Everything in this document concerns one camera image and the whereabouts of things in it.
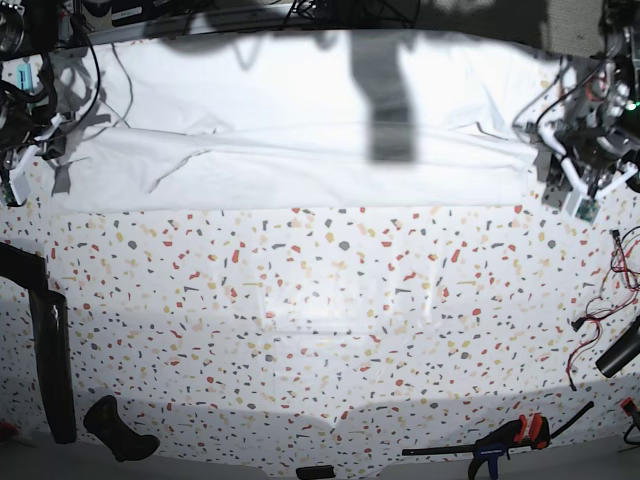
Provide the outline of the white T-shirt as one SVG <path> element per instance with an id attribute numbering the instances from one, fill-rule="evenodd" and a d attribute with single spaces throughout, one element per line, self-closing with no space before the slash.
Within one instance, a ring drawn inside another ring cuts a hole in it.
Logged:
<path id="1" fill-rule="evenodd" d="M 565 64 L 427 31 L 122 42 L 96 63 L 53 180 L 68 211 L 513 205 L 537 155 L 513 125 Z"/>

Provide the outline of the teal marker pen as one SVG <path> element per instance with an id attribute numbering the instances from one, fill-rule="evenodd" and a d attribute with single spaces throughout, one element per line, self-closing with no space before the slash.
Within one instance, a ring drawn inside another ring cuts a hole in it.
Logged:
<path id="1" fill-rule="evenodd" d="M 16 85 L 29 94 L 34 92 L 32 68 L 29 62 L 21 61 L 16 67 Z"/>

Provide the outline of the black cylinder flashlight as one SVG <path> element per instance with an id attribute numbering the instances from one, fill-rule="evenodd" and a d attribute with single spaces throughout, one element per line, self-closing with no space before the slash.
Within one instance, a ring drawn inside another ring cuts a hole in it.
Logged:
<path id="1" fill-rule="evenodd" d="M 614 377 L 639 355 L 639 318 L 598 358 L 596 367 L 606 378 Z"/>

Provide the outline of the small orange clip right edge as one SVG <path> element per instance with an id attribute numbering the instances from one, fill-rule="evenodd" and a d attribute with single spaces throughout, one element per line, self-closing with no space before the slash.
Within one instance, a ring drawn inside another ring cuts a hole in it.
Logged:
<path id="1" fill-rule="evenodd" d="M 634 401 L 628 397 L 626 398 L 622 403 L 621 403 L 621 407 L 624 410 L 624 412 L 626 413 L 627 416 L 632 416 L 633 413 L 637 410 L 637 407 L 634 403 Z"/>

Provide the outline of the black game controller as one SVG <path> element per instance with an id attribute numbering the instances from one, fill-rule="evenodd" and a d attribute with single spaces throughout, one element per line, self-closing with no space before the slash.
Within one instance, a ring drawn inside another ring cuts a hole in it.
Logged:
<path id="1" fill-rule="evenodd" d="M 120 418 L 117 399 L 106 395 L 87 411 L 83 425 L 114 455 L 118 462 L 141 461 L 152 456 L 160 447 L 154 435 L 141 435 Z"/>

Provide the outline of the black orange bar clamp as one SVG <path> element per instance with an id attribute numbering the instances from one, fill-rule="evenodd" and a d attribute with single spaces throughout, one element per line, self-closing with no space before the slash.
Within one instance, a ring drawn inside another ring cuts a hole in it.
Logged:
<path id="1" fill-rule="evenodd" d="M 510 451 L 516 448 L 529 448 L 532 451 L 543 450 L 550 446 L 558 436 L 571 428 L 587 412 L 594 408 L 594 402 L 589 401 L 566 423 L 555 431 L 550 430 L 547 417 L 536 413 L 531 421 L 524 415 L 509 421 L 499 428 L 475 441 L 473 444 L 431 447 L 407 448 L 401 451 L 403 457 L 444 456 L 457 454 L 471 454 L 472 459 L 467 469 L 467 478 L 475 480 L 480 469 L 487 466 L 489 478 L 499 478 L 499 459 L 510 458 Z"/>

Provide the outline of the terrazzo pattern table cloth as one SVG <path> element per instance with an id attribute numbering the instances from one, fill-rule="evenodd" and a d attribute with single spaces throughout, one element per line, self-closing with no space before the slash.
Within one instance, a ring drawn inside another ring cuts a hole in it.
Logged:
<path id="1" fill-rule="evenodd" d="M 52 59 L 61 107 L 88 106 L 90 53 Z M 639 198 L 611 193 L 593 224 L 547 205 L 542 145 L 517 135 L 537 155 L 513 205 L 75 212 L 52 196 L 66 154 L 35 159 L 1 245 L 43 258 L 66 297 L 77 439 L 113 395 L 163 455 L 358 478 L 589 401 L 562 443 L 620 429 L 639 366 L 596 361 L 639 310 L 610 266 L 614 229 L 639 262 Z M 50 431 L 28 293 L 7 280 L 1 417 Z"/>

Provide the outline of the small black rectangular device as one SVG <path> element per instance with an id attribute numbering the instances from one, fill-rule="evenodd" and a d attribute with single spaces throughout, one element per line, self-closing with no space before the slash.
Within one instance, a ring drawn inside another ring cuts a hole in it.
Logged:
<path id="1" fill-rule="evenodd" d="M 314 465 L 297 468 L 296 476 L 299 480 L 324 480 L 334 479 L 336 473 L 332 465 Z"/>

